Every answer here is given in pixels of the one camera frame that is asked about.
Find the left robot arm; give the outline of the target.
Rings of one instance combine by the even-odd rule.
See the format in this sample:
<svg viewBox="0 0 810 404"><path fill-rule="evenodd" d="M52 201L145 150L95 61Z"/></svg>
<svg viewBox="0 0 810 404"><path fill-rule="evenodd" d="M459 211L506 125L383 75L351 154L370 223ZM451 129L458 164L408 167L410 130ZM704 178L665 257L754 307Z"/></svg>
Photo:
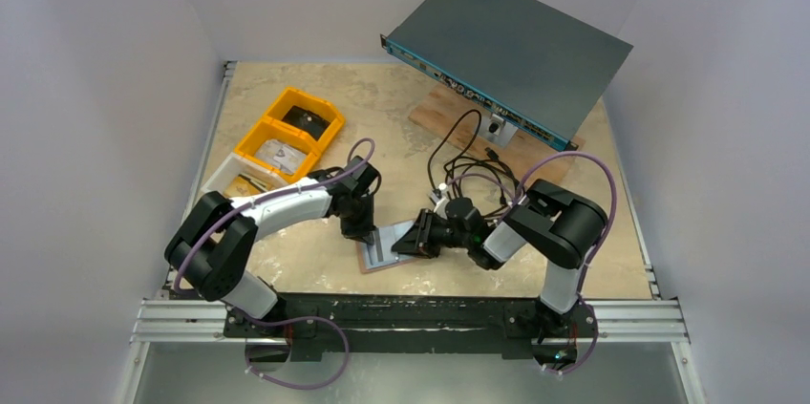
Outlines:
<svg viewBox="0 0 810 404"><path fill-rule="evenodd" d="M254 244L289 226L336 217L344 238L368 244L373 238L373 184L377 169L360 157L344 168L316 170L295 183L264 194L227 198L204 194L164 251L206 301L222 301L247 316L260 335L271 336L285 323L285 301L247 269Z"/></svg>

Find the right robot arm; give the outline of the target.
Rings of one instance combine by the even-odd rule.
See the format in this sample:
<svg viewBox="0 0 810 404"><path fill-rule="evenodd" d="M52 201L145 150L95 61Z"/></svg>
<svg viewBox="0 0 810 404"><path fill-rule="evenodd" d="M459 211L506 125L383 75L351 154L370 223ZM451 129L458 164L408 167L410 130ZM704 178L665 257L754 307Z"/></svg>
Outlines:
<svg viewBox="0 0 810 404"><path fill-rule="evenodd" d="M496 270L530 245L547 260L536 320L543 331L558 334L573 322L587 253L607 228L608 215L598 204L538 180L499 223L485 220L465 197L423 209L391 251L433 259L443 248L464 248L477 266Z"/></svg>

